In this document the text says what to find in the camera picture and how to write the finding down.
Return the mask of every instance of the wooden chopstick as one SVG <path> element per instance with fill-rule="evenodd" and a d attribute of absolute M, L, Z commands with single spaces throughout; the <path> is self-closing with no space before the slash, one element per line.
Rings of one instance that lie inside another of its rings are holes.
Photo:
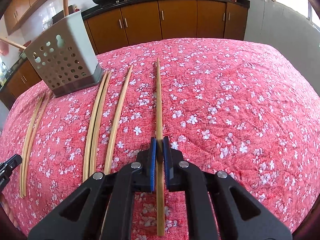
<path fill-rule="evenodd" d="M 162 126 L 162 91 L 160 59 L 157 58 L 157 101 L 156 101 L 156 140 L 158 145 L 156 161 L 156 196 L 157 196 L 157 235 L 164 236 L 164 170 L 163 170 L 163 126 Z"/>
<path fill-rule="evenodd" d="M 91 155 L 90 155 L 90 170 L 89 170 L 89 177 L 95 173 L 96 171 L 96 163 L 97 163 L 97 147 L 98 147 L 98 139 L 99 139 L 99 131 L 100 131 L 100 125 L 101 125 L 101 118 L 102 118 L 102 112 L 104 107 L 104 102 L 106 100 L 106 94 L 108 92 L 108 85 L 111 77 L 111 71 L 108 74 L 106 83 L 103 87 L 103 92 L 100 98 L 98 112 L 96 116 L 96 121 L 94 123 L 94 130 L 93 130 L 93 136 L 92 136 L 92 144 L 91 144 Z"/>
<path fill-rule="evenodd" d="M 24 143 L 23 143 L 23 147 L 22 147 L 22 155 L 21 155 L 22 163 L 21 163 L 21 168 L 20 168 L 20 197 L 21 198 L 23 198 L 23 179 L 24 179 L 23 176 L 24 176 L 24 170 L 25 170 L 25 164 L 26 164 L 26 156 L 27 156 L 27 150 L 28 150 L 28 145 L 29 145 L 29 141 L 30 141 L 30 136 L 31 136 L 33 125 L 35 124 L 35 121 L 36 121 L 36 117 L 38 115 L 39 108 L 40 108 L 40 106 L 42 104 L 44 95 L 42 95 L 39 98 L 39 100 L 38 100 L 38 102 L 36 104 L 36 108 L 33 111 L 33 115 L 32 115 L 32 117 L 30 119 L 28 130 L 27 130 L 26 136 L 24 138 Z"/>
<path fill-rule="evenodd" d="M 116 141 L 116 135 L 117 135 L 117 130 L 118 130 L 118 126 L 119 126 L 120 115 L 121 115 L 122 106 L 124 103 L 125 94 L 127 92 L 132 68 L 133 68 L 133 65 L 131 65 L 131 67 L 129 68 L 127 77 L 125 78 L 124 85 L 123 85 L 122 91 L 121 91 L 121 95 L 120 95 L 120 98 L 118 101 L 116 114 L 113 119 L 112 129 L 111 129 L 109 143 L 108 143 L 107 155 L 106 155 L 106 162 L 104 164 L 104 174 L 106 174 L 106 175 L 110 174 L 110 170 L 111 170 L 113 149 L 115 147 L 115 141 Z"/>
<path fill-rule="evenodd" d="M 30 141 L 29 141 L 29 144 L 28 144 L 28 150 L 27 150 L 27 155 L 25 156 L 25 166 L 24 166 L 24 174 L 23 174 L 23 184 L 22 184 L 22 193 L 23 193 L 23 196 L 27 196 L 27 178 L 28 178 L 28 168 L 29 168 L 29 160 L 30 160 L 30 154 L 31 154 L 31 150 L 32 150 L 32 146 L 33 146 L 33 141 L 36 137 L 36 133 L 37 133 L 37 130 L 38 130 L 38 127 L 39 127 L 39 124 L 40 124 L 40 121 L 42 120 L 42 116 L 43 116 L 43 113 L 45 111 L 45 108 L 47 107 L 50 99 L 51 99 L 51 95 L 52 95 L 52 91 L 49 92 L 49 95 L 46 99 L 46 101 L 44 102 L 44 105 L 42 106 L 41 110 L 40 110 L 40 113 L 39 113 L 39 117 L 36 121 L 36 124 L 33 128 L 33 131 L 32 131 L 32 135 L 31 135 L 31 138 L 30 138 Z"/>
<path fill-rule="evenodd" d="M 90 152 L 91 152 L 93 129 L 94 129 L 95 121 L 96 121 L 96 116 L 97 116 L 97 111 L 98 111 L 98 107 L 99 107 L 99 102 L 100 102 L 102 90 L 103 90 L 104 84 L 106 82 L 107 75 L 108 75 L 108 71 L 106 71 L 103 75 L 103 78 L 100 83 L 100 87 L 99 87 L 99 90 L 98 90 L 98 93 L 96 96 L 96 100 L 93 105 L 93 110 L 91 113 L 88 134 L 87 134 L 87 140 L 85 142 L 82 182 L 85 182 L 89 178 L 89 164 L 90 164 Z"/>
<path fill-rule="evenodd" d="M 8 44 L 10 44 L 10 45 L 12 45 L 12 46 L 14 46 L 14 47 L 16 47 L 16 48 L 18 48 L 18 49 L 25 50 L 25 48 L 26 48 L 25 46 L 20 45 L 20 44 L 14 42 L 14 41 L 10 41 L 10 40 L 8 40 L 8 39 L 6 39 L 6 38 L 0 37 L 0 41 L 4 41 L 5 43 L 8 43 Z"/>

